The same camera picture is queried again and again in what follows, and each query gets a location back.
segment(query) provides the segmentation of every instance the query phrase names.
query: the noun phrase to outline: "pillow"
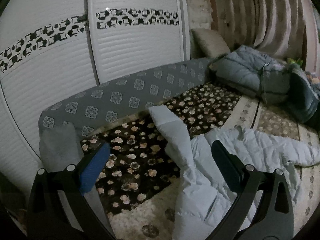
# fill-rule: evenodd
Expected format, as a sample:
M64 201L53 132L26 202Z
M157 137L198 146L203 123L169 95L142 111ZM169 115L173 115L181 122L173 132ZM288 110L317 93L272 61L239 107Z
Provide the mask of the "pillow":
M196 42L207 57L221 57L230 52L224 39L214 30L193 29Z

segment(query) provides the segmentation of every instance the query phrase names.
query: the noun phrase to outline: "brown floral blanket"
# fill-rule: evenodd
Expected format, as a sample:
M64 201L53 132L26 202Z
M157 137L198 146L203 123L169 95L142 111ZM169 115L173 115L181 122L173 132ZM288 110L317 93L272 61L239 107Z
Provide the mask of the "brown floral blanket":
M188 127L190 137L221 127L240 94L220 84L192 88L166 105ZM149 115L81 141L85 154L108 142L111 155L96 182L108 216L132 210L179 177L179 168L166 155L167 141Z

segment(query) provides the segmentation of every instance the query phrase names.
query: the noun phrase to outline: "decorative pattern band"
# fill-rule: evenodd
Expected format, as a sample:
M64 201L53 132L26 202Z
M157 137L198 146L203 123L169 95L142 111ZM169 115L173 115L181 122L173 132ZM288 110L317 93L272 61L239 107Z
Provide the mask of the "decorative pattern band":
M155 9L106 9L96 13L97 28L106 29L127 25L179 25L178 13ZM70 17L66 20L44 26L29 33L0 53L0 73L25 59L35 51L46 48L58 41L85 33L88 17Z
M179 15L156 9L106 9L96 13L97 28L106 29L120 25L179 25Z
M63 41L87 30L87 15L75 16L61 22L44 26L29 33L0 53L0 72L11 68L32 52L41 50L57 41Z

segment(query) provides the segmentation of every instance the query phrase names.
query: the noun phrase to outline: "bundle of bedding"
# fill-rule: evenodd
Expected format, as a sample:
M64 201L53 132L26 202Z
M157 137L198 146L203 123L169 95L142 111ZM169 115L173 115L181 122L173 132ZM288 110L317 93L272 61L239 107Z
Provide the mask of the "bundle of bedding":
M320 130L320 81L298 64L283 64L242 45L210 66L220 82L265 104L279 105L298 122Z
M245 45L211 65L221 82L268 104L286 101L291 68Z

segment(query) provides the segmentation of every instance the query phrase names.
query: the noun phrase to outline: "bolt head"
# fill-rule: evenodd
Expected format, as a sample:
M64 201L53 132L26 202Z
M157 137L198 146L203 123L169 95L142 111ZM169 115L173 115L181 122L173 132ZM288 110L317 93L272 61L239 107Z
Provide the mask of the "bolt head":
M67 167L67 171L74 171L75 168L76 168L76 166L74 166L73 164L71 164L71 165L69 165L69 166Z
M251 165L251 164L248 164L248 165L245 166L245 169L246 169L247 171L254 171L254 166Z
M276 169L276 173L277 173L278 175L282 175L282 174L283 174L283 171L282 171L281 169Z
M45 170L44 170L44 169L39 169L39 170L38 170L38 174L39 174L39 175L44 174L44 172L45 172Z

